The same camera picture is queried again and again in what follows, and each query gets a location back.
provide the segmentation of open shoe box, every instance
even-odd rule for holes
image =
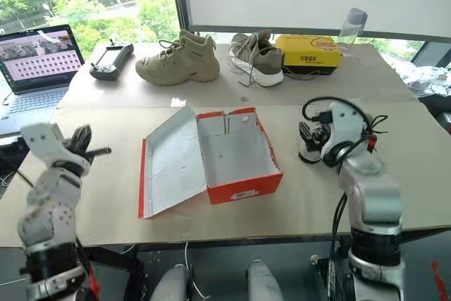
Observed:
[[[207,190],[212,204],[276,191],[282,171],[255,108],[185,107],[142,141],[139,218]]]

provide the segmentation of beige table surface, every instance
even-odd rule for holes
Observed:
[[[186,100],[193,107],[299,105],[323,95],[361,98],[365,102],[417,101],[399,75],[370,44],[356,45],[353,57],[344,57],[332,75],[321,75],[310,81],[285,77],[273,87],[243,87],[245,74],[232,72],[226,63],[227,44],[218,44],[216,56],[221,65],[219,79],[213,82],[186,82],[158,87],[143,80],[135,71],[135,61],[161,50],[158,44],[136,44],[135,53],[115,82],[96,80],[89,75],[89,63],[103,51],[98,45],[92,58],[80,69],[70,84],[69,93],[60,107],[125,108],[171,107],[174,99]]]
[[[389,130],[377,145],[388,173],[400,183],[404,228],[451,224],[451,138],[423,104],[368,103],[373,115],[387,113]],[[90,123],[91,148],[110,146],[113,153],[94,160],[84,179],[77,208],[77,230],[86,245],[180,242],[290,235],[331,231],[333,211],[341,196],[338,177],[323,164],[307,165],[298,156],[297,106],[259,106],[257,113],[284,171],[278,190],[262,197],[210,205],[198,195],[154,220],[137,217],[141,141],[178,109],[59,109],[63,134]],[[194,109],[197,113],[217,108]],[[44,166],[29,154],[21,171],[35,181]],[[29,187],[15,176],[0,200],[0,247],[19,247],[16,224]],[[350,230],[345,212],[339,231]]]

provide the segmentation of laptop keyboard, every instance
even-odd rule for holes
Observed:
[[[45,109],[47,107],[56,106],[67,90],[36,93],[27,96],[20,96],[12,103],[8,113],[17,113],[29,111],[30,109]]]

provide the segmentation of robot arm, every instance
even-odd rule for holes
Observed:
[[[83,266],[75,251],[75,208],[80,199],[81,177],[89,173],[96,155],[109,148],[87,152],[91,140],[89,126],[78,128],[64,140],[57,125],[40,123],[22,129],[31,152],[47,170],[27,196],[27,209],[18,222],[18,235],[27,257],[20,272],[31,275],[26,288],[28,300],[95,300],[90,290],[81,288]]]
[[[339,168],[340,187],[349,201],[352,236],[347,297],[403,301],[400,187],[371,153],[374,136],[368,117],[362,116],[357,105],[336,100],[328,111],[307,117],[320,126],[310,130],[306,123],[299,123],[299,157],[310,164],[323,159],[326,165]]]

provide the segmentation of laptop screen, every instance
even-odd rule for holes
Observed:
[[[83,63],[69,25],[0,35],[0,71],[15,94],[69,85]]]

